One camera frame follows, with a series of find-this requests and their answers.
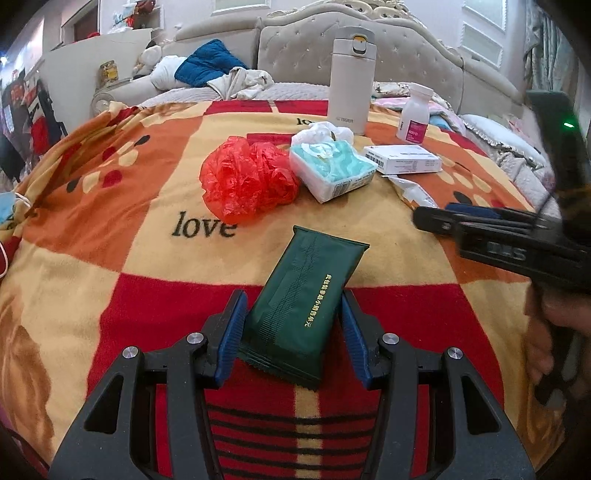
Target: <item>tissue pack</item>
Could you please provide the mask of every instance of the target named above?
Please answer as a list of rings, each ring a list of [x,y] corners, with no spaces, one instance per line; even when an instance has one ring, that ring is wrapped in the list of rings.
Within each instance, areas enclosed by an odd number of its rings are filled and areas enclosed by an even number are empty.
[[[320,203],[368,184],[376,171],[344,140],[293,145],[290,166]]]
[[[238,356],[316,389],[344,285],[368,244],[300,226],[246,317]]]

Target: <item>red plastic bag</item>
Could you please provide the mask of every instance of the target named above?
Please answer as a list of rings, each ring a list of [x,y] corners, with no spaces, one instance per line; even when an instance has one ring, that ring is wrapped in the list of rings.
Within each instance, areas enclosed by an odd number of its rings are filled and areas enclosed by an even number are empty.
[[[231,225],[293,202],[300,187],[287,152],[268,142],[249,145],[244,137],[229,137],[210,153],[199,180],[207,208]]]

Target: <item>blue gripper pad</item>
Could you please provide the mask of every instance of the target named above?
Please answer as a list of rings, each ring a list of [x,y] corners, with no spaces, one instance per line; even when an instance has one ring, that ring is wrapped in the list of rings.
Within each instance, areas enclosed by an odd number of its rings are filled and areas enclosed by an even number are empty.
[[[341,325],[355,376],[369,389],[373,380],[369,371],[369,349],[345,294],[341,297]]]
[[[217,368],[213,380],[218,388],[223,385],[232,372],[234,359],[238,354],[238,346],[242,339],[246,313],[248,312],[248,299],[246,293],[243,290],[237,291],[240,292],[239,297],[233,305],[233,310],[230,313],[226,331],[223,334],[217,349]]]
[[[479,218],[502,218],[492,208],[475,207],[474,205],[466,205],[464,203],[448,203],[445,209],[449,212],[464,213],[465,215],[472,215]]]

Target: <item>barcode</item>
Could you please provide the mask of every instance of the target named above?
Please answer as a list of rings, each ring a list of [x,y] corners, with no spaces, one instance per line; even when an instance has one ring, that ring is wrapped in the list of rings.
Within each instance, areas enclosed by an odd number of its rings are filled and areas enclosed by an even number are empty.
[[[365,156],[373,162],[376,162],[380,167],[384,167],[384,162],[375,158],[371,153],[366,153]]]
[[[349,187],[351,186],[351,181],[343,181],[339,184],[337,184],[337,186],[335,187],[335,189],[333,190],[333,198],[334,197],[338,197],[339,195],[344,194],[346,191],[349,190]]]

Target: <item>bottle cap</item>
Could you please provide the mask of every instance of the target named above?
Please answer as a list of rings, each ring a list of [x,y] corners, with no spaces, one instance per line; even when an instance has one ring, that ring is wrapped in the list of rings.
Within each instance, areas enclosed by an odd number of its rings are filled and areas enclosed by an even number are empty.
[[[432,88],[425,87],[419,83],[409,83],[408,90],[410,90],[411,93],[418,93],[419,95],[427,96],[429,98],[435,93]]]

